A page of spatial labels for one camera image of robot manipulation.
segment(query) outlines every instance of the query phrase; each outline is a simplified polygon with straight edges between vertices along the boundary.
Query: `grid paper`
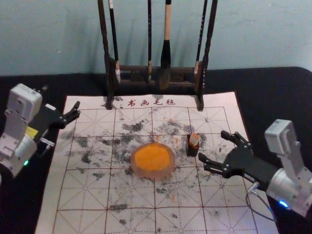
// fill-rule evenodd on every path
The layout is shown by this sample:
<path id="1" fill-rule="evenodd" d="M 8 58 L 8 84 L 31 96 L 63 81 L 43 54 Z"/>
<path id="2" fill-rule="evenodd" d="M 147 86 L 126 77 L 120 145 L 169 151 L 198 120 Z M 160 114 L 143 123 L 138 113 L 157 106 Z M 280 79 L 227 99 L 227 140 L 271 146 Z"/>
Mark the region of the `grid paper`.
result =
<path id="1" fill-rule="evenodd" d="M 234 147 L 222 130 L 246 137 L 234 93 L 205 95 L 203 112 L 193 97 L 170 95 L 116 97 L 113 110 L 104 108 L 103 97 L 68 97 L 65 112 L 77 100 L 81 114 L 59 133 L 36 233 L 278 233 L 245 203 L 250 182 L 209 174 L 186 156 L 191 132 L 200 134 L 200 152 L 219 162 Z M 129 168 L 131 152 L 148 142 L 173 150 L 170 178 L 138 178 Z"/>

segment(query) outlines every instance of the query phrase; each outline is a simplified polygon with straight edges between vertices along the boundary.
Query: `table surface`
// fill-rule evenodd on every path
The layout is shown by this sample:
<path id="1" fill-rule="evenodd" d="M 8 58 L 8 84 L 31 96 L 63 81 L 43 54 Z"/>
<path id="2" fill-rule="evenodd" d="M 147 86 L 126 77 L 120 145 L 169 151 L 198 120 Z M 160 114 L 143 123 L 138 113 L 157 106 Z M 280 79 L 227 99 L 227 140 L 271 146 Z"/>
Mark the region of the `table surface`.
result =
<path id="1" fill-rule="evenodd" d="M 242 117 L 255 154 L 280 166 L 279 159 L 269 152 L 264 131 L 277 118 L 293 121 L 301 142 L 303 160 L 312 170 L 312 72 L 299 67 L 213 70 L 208 72 L 206 94 L 236 91 Z M 6 107 L 9 90 L 23 83 L 31 88 L 48 84 L 44 94 L 48 102 L 63 110 L 67 95 L 105 96 L 105 75 L 68 74 L 50 76 L 0 77 L 0 113 Z M 155 87 L 121 86 L 117 95 L 159 94 Z M 192 88 L 170 87 L 163 94 L 194 94 Z M 5 124 L 0 115 L 0 132 Z M 47 138 L 55 140 L 57 131 Z M 53 152 L 44 157 L 32 157 L 15 180 L 0 191 L 0 233 L 33 233 L 40 213 L 42 196 Z M 294 212 L 282 209 L 270 199 L 280 233 L 310 233 L 312 222 Z"/>

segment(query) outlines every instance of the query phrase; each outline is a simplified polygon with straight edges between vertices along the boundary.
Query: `round ink dish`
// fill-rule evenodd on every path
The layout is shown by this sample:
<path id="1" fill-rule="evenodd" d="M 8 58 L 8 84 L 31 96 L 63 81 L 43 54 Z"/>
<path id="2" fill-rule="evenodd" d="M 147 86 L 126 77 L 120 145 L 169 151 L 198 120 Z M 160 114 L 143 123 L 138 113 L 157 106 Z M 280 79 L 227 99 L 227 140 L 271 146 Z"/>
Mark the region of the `round ink dish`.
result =
<path id="1" fill-rule="evenodd" d="M 130 166 L 139 177 L 162 180 L 173 171 L 175 156 L 166 145 L 148 143 L 132 152 Z"/>

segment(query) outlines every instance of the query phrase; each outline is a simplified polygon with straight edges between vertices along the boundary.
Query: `wall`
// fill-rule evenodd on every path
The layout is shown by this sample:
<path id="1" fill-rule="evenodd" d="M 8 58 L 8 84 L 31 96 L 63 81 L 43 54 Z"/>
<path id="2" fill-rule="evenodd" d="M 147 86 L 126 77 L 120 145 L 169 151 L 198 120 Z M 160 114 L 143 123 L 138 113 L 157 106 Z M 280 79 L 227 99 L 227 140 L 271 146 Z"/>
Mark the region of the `wall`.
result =
<path id="1" fill-rule="evenodd" d="M 152 0 L 153 65 L 160 65 L 164 2 Z M 172 66 L 193 66 L 203 0 L 172 2 Z M 104 4 L 111 35 L 107 0 Z M 147 64 L 147 1 L 115 0 L 114 7 L 120 62 Z M 220 0 L 209 69 L 312 71 L 311 9 L 310 0 Z M 113 55 L 111 37 L 109 47 Z M 0 1 L 0 75 L 101 73 L 103 57 L 96 0 Z"/>

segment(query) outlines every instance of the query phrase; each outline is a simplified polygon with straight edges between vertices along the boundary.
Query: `black table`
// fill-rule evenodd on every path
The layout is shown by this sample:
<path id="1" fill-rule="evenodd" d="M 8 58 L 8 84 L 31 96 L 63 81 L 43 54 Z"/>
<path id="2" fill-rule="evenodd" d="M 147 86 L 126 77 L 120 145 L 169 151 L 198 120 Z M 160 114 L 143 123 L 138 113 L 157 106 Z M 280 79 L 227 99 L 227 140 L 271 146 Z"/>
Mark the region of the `black table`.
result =
<path id="1" fill-rule="evenodd" d="M 293 121 L 301 153 L 312 170 L 312 73 L 299 67 L 213 70 L 208 72 L 205 93 L 236 91 L 249 138 L 257 156 L 280 166 L 278 158 L 268 151 L 264 131 L 276 118 Z M 105 75 L 70 74 L 51 76 L 0 77 L 0 113 L 7 103 L 9 90 L 18 83 L 31 88 L 45 84 L 48 102 L 63 110 L 66 95 L 105 96 Z M 156 88 L 121 87 L 118 95 L 158 94 Z M 164 94 L 194 94 L 191 88 L 169 88 Z M 4 115 L 0 115 L 0 133 L 4 128 Z M 57 138 L 57 132 L 47 137 Z M 28 166 L 8 188 L 0 191 L 0 233 L 34 233 L 49 172 L 53 152 L 43 158 L 33 157 Z M 278 218 L 280 233 L 312 233 L 312 222 L 294 212 L 285 211 L 269 198 Z"/>

